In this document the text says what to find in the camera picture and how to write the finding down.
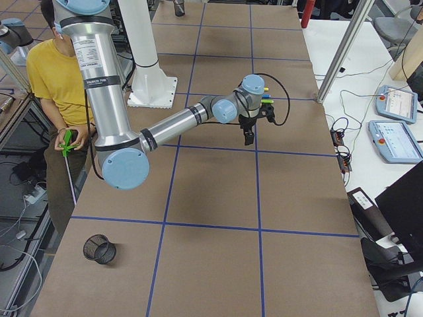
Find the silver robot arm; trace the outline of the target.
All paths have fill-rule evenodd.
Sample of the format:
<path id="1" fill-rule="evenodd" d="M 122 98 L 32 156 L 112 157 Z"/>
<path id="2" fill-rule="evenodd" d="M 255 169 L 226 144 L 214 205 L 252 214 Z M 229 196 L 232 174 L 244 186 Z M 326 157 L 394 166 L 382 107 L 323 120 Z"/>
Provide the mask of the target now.
<path id="1" fill-rule="evenodd" d="M 121 1 L 130 48 L 135 61 L 132 92 L 124 97 L 123 77 L 111 35 L 114 23 L 108 1 L 55 1 L 59 31 L 71 38 L 98 131 L 95 147 L 104 180 L 130 190 L 149 174 L 147 152 L 210 118 L 220 123 L 237 116 L 256 118 L 264 93 L 264 80 L 247 75 L 227 96 L 205 97 L 155 125 L 135 132 L 128 106 L 169 108 L 177 79 L 160 68 L 151 20 L 145 1 Z"/>
<path id="2" fill-rule="evenodd" d="M 6 18 L 1 21 L 1 50 L 10 54 L 17 47 L 25 47 L 34 39 L 19 18 Z"/>

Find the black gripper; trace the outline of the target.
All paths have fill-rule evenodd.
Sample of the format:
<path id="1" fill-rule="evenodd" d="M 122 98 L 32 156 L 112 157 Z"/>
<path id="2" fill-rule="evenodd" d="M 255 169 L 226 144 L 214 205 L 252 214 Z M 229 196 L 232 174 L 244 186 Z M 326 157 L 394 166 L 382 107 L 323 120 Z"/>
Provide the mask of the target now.
<path id="1" fill-rule="evenodd" d="M 243 130 L 244 134 L 253 134 L 252 128 L 255 126 L 257 117 L 245 117 L 243 115 L 238 116 L 238 121 L 240 128 Z"/>

